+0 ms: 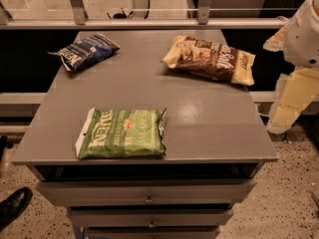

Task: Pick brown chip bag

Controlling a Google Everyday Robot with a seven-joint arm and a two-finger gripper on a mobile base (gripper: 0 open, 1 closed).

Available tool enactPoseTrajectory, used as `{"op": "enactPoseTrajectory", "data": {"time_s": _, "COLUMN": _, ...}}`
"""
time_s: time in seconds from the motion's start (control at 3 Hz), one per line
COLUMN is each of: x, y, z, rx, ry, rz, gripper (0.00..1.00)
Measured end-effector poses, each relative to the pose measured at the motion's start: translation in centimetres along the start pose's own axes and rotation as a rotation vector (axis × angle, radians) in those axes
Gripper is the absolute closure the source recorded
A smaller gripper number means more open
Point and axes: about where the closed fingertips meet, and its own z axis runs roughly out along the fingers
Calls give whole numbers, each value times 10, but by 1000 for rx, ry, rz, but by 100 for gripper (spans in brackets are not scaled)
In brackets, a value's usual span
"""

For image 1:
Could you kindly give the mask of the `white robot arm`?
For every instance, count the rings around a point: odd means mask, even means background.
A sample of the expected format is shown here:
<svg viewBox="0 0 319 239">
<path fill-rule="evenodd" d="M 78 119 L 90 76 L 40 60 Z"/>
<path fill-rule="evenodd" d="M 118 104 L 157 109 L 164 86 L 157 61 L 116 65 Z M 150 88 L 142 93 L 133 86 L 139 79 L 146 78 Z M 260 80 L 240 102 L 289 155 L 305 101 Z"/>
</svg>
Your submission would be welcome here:
<svg viewBox="0 0 319 239">
<path fill-rule="evenodd" d="M 294 66 L 289 76 L 277 80 L 266 125 L 271 133 L 285 133 L 319 95 L 319 0 L 305 0 L 263 48 L 282 51 Z"/>
</svg>

